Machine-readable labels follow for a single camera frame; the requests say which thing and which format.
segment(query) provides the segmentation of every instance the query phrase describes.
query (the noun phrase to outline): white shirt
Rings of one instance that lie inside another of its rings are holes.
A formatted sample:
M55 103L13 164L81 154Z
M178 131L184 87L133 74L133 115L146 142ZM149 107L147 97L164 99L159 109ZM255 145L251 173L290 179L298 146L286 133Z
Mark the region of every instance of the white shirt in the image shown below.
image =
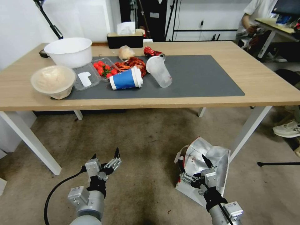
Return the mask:
M244 13L250 15L249 22L251 25L257 25L255 22L256 18L271 18L272 10L276 4L277 0L252 0L249 5L244 9ZM242 20L238 26L237 34L246 32L243 27Z

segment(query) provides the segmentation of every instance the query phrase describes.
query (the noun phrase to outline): tissue box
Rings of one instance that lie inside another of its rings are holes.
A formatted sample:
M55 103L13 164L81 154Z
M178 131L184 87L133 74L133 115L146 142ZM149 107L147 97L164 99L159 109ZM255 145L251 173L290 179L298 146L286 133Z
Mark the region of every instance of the tissue box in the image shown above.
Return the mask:
M109 48L120 48L127 45L131 48L143 47L143 33L135 32L132 35L117 35L117 33L108 33L107 42Z

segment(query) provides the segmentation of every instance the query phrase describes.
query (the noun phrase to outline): gray desk mat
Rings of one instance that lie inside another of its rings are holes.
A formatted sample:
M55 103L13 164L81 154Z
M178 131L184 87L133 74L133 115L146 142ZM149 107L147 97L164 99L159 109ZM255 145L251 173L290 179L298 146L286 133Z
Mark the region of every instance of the gray desk mat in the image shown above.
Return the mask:
M138 56L145 63L145 56ZM118 57L108 57L119 62ZM83 91L73 88L65 99L117 99L117 98L185 98L244 96L245 93L228 76L211 55L166 56L165 65L173 79L167 88L161 88L146 74L141 88L113 90L109 82Z

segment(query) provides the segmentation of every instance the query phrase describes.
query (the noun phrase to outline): gray carpet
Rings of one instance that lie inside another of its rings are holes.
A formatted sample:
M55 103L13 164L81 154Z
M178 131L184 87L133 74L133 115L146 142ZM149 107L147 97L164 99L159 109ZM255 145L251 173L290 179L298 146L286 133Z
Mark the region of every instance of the gray carpet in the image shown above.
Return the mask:
M298 158L272 125L284 116L268 114L230 165L225 198L245 211L243 224L298 224L300 179L297 166L263 167L257 161L297 161ZM107 182L103 225L211 224L206 209L175 190L177 151L198 136L213 145L230 147L251 113L249 108L209 108L203 118L196 109L136 109L125 113L84 116L39 116L33 132L62 166L54 176L21 143L0 160L0 177L7 186L0 197L0 224L43 224L43 207L51 189L77 173L94 153L104 163L120 148L123 163ZM69 189L87 186L88 177L62 185L49 204L50 224L69 224L75 209Z

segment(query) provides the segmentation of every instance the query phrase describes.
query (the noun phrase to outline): red food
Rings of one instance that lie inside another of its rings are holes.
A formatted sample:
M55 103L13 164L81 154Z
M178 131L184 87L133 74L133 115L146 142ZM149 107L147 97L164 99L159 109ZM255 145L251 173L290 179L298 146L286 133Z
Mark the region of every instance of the red food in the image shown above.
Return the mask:
M96 69L99 68L99 64L98 64L98 63L95 62L93 65L94 65L94 67L95 67Z
M110 78L112 76L111 73L106 74L106 78Z
M126 70L129 70L131 67L136 66L140 69L142 73L142 77L146 75L146 65L143 62L143 60L137 58L137 57L131 57L126 62L116 62L115 65L119 68L121 72L124 72Z
M104 69L110 70L110 66L109 65L105 65Z
M116 69L112 69L110 72L112 75L116 75L118 73L118 71Z
M102 75L103 72L104 72L103 67L99 67L99 68L98 68L98 73L99 73L100 75Z
M101 60L98 62L98 65L99 66L104 66L105 64L104 64L104 62L102 62Z

